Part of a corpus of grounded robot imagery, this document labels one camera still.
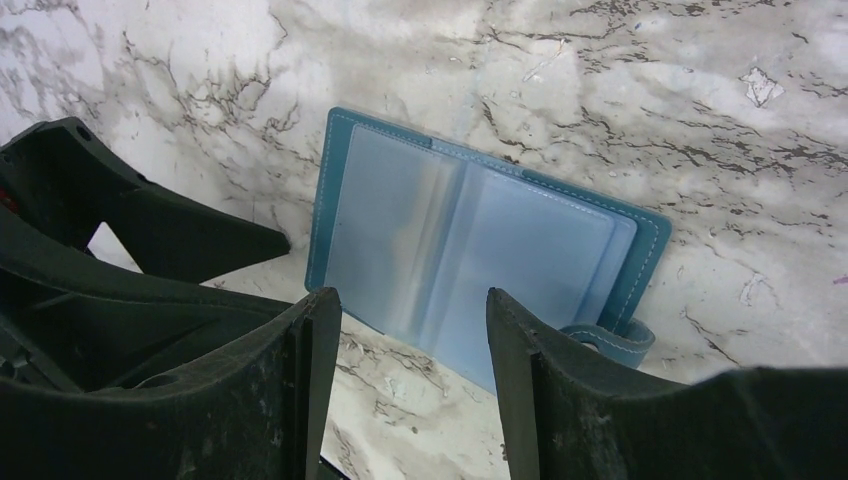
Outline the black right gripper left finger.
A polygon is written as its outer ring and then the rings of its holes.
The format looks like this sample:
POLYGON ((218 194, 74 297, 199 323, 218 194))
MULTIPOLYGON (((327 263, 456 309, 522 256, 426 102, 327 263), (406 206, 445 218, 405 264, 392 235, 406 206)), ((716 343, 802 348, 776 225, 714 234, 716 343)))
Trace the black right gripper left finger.
POLYGON ((321 455, 341 325, 332 288, 131 389, 1 384, 5 479, 338 479, 321 455))

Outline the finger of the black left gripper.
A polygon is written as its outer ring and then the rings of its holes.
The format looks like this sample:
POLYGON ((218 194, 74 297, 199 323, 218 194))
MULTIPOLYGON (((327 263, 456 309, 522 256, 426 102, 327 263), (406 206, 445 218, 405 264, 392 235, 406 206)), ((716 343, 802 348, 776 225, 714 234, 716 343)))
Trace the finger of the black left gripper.
POLYGON ((289 303, 132 272, 1 215, 1 371, 60 391, 131 387, 289 303))
POLYGON ((279 231, 148 180, 77 117, 36 123, 2 146, 1 204, 40 234, 82 252, 105 224, 143 273, 190 283, 291 249, 279 231))

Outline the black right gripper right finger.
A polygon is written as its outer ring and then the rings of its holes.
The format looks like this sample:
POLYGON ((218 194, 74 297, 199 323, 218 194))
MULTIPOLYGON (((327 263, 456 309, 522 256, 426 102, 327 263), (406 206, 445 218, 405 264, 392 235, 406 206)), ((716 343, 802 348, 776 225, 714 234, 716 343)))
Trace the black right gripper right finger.
POLYGON ((628 368, 489 291, 514 479, 843 479, 847 373, 757 367, 680 384, 628 368))

